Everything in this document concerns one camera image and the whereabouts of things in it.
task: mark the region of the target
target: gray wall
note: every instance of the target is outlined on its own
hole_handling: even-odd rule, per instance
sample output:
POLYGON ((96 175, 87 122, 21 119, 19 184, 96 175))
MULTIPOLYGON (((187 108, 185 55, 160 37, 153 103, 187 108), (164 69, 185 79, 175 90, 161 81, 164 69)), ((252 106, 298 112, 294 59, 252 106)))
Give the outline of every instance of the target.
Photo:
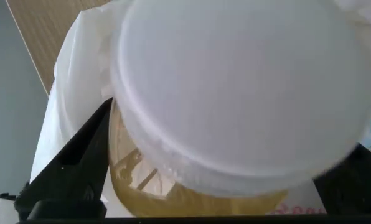
POLYGON ((47 95, 5 0, 0 0, 0 193, 29 180, 47 95))

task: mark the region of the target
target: yellow liquid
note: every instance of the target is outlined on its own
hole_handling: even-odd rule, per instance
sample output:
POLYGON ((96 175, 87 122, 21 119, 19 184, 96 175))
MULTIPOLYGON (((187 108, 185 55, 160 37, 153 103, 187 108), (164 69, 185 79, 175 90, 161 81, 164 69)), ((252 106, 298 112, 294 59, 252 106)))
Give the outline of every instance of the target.
POLYGON ((137 217, 264 215, 287 194, 280 191, 252 198, 220 198, 164 177, 133 144, 115 101, 110 117, 110 172, 116 196, 137 217))

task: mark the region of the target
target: wooden surface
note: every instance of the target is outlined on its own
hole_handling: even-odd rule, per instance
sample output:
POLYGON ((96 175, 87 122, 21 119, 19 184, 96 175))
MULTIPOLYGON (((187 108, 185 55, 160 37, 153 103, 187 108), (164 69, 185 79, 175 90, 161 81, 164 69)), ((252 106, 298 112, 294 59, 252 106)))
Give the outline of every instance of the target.
POLYGON ((67 32, 81 10, 110 0, 7 0, 47 93, 54 63, 67 32))

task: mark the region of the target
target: plastic container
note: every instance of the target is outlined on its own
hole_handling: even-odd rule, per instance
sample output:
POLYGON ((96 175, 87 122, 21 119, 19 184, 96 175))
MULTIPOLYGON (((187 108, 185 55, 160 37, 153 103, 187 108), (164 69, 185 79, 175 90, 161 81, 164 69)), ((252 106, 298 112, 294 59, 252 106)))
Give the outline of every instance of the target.
POLYGON ((143 157, 209 195, 319 175, 371 113, 370 67, 332 1, 135 1, 112 50, 115 97, 143 157))
POLYGON ((264 215, 287 191, 226 198, 198 193, 160 173, 129 137, 113 101, 110 115, 110 172, 121 203, 137 217, 264 215))

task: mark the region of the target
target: white plastic lid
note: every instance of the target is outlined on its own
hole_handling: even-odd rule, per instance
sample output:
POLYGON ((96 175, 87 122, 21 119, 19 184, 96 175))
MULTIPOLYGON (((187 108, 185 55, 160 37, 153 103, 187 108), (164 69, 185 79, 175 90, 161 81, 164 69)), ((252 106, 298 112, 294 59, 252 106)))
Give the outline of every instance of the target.
POLYGON ((155 161, 208 194, 258 194, 318 175, 353 149, 371 110, 365 55, 330 1, 135 1, 115 64, 117 96, 164 148, 140 150, 214 173, 208 185, 226 193, 200 187, 205 172, 188 170, 193 185, 155 161))

